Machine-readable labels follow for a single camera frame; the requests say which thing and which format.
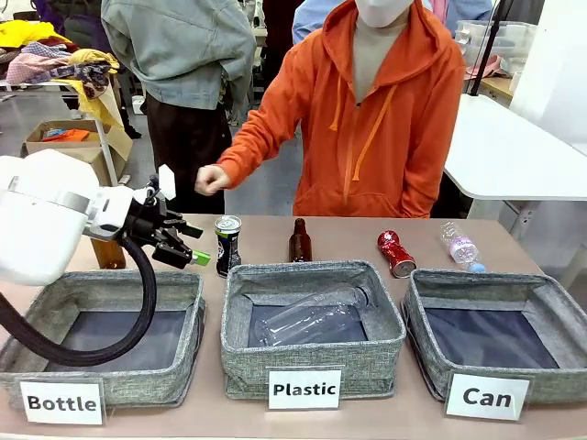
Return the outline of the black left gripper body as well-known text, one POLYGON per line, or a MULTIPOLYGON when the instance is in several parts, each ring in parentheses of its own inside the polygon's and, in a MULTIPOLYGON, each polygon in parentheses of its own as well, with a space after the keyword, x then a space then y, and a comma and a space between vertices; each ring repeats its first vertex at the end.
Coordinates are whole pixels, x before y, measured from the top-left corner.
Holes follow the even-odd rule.
POLYGON ((135 190, 129 210, 119 232, 119 245, 127 248, 128 243, 136 247, 155 247, 162 240, 181 240, 176 229, 167 227, 165 219, 169 210, 157 186, 147 185, 135 190))

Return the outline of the person's right hand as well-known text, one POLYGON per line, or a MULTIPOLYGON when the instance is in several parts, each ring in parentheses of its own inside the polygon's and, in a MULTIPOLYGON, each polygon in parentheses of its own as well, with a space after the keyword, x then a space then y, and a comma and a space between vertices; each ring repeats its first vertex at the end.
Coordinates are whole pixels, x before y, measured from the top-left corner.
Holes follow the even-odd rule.
POLYGON ((227 173, 218 165, 205 165, 196 173, 194 190, 204 196, 212 196, 230 185, 227 173))

